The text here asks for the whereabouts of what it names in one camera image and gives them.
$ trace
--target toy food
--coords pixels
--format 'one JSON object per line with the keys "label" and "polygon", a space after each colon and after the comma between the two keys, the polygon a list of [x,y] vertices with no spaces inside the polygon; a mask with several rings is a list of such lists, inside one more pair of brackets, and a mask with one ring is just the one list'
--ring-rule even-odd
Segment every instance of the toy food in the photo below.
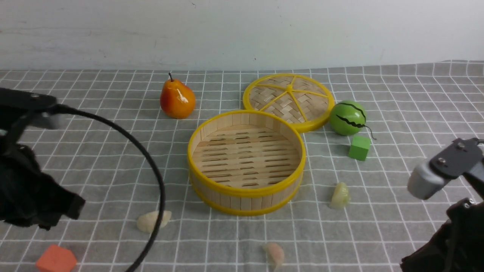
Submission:
{"label": "toy food", "polygon": [[340,135],[349,136],[357,134],[362,128],[367,127],[366,112],[359,103],[343,100],[331,110],[330,125]]}
{"label": "toy food", "polygon": [[160,106],[163,112],[175,119],[187,118],[195,109],[195,94],[178,79],[165,82],[160,96]]}
{"label": "toy food", "polygon": [[40,272],[70,272],[77,264],[77,259],[69,249],[51,244],[35,266]]}
{"label": "toy food", "polygon": [[274,242],[266,244],[264,249],[274,262],[274,271],[276,271],[284,263],[284,250]]}
{"label": "toy food", "polygon": [[[154,225],[156,223],[156,218],[158,218],[159,211],[149,212],[145,215],[142,215],[138,218],[136,226],[139,230],[146,233],[152,233],[154,231]],[[164,211],[163,212],[163,219],[161,220],[160,227],[164,227],[170,221],[171,212]]]}
{"label": "toy food", "polygon": [[349,203],[349,191],[344,182],[338,182],[331,198],[330,208],[340,210]]}

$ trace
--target toy fruit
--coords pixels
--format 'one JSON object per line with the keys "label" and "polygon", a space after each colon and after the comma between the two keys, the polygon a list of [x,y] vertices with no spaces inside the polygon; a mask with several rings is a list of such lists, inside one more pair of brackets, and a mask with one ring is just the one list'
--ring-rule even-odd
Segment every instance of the toy fruit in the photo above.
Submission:
{"label": "toy fruit", "polygon": [[340,135],[349,136],[357,134],[362,128],[367,127],[366,112],[359,103],[343,100],[331,110],[330,125]]}
{"label": "toy fruit", "polygon": [[349,200],[350,196],[346,183],[338,182],[331,198],[330,208],[340,210],[349,203]]}
{"label": "toy fruit", "polygon": [[163,112],[176,119],[187,118],[195,109],[195,94],[178,79],[170,79],[165,82],[160,96],[160,106]]}

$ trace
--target green block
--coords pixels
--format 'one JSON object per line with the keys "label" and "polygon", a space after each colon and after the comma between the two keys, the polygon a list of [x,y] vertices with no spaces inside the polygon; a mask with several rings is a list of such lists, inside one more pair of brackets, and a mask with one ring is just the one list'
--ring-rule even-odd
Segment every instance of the green block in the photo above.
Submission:
{"label": "green block", "polygon": [[349,147],[348,157],[364,161],[370,150],[371,140],[370,138],[355,135],[351,141],[351,146]]}

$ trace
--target red block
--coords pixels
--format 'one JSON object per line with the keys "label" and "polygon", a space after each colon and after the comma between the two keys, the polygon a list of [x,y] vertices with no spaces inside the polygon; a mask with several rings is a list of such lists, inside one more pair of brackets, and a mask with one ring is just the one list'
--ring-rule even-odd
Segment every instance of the red block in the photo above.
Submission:
{"label": "red block", "polygon": [[50,245],[35,266],[40,272],[71,272],[77,259],[72,251],[57,245]]}

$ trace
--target gray checkered tablecloth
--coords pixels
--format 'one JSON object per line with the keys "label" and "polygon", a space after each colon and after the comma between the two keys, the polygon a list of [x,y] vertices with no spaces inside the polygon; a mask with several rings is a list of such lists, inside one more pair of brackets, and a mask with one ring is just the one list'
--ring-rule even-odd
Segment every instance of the gray checkered tablecloth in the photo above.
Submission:
{"label": "gray checkered tablecloth", "polygon": [[[0,71],[0,86],[48,93],[65,104],[114,120],[147,147],[166,183],[171,222],[161,230],[143,272],[267,272],[261,245],[285,250],[281,272],[397,272],[402,257],[425,244],[447,219],[450,204],[472,196],[463,180],[426,202],[406,190],[410,172],[456,137],[484,138],[483,61],[347,67],[296,71],[172,71],[192,88],[197,109],[186,120],[167,118],[159,97],[168,71]],[[367,111],[375,138],[365,162],[347,157],[350,137],[325,127],[303,134],[304,180],[293,200],[257,217],[211,210],[188,183],[188,140],[203,121],[242,108],[242,92],[258,77],[310,76],[336,99]],[[50,244],[72,250],[75,271],[122,272],[148,235],[136,219],[157,207],[154,175],[119,133],[67,116],[59,130],[29,129],[43,169],[87,204],[80,220],[50,231],[0,224],[0,271],[33,272]],[[347,183],[352,203],[328,208],[335,184]]]}

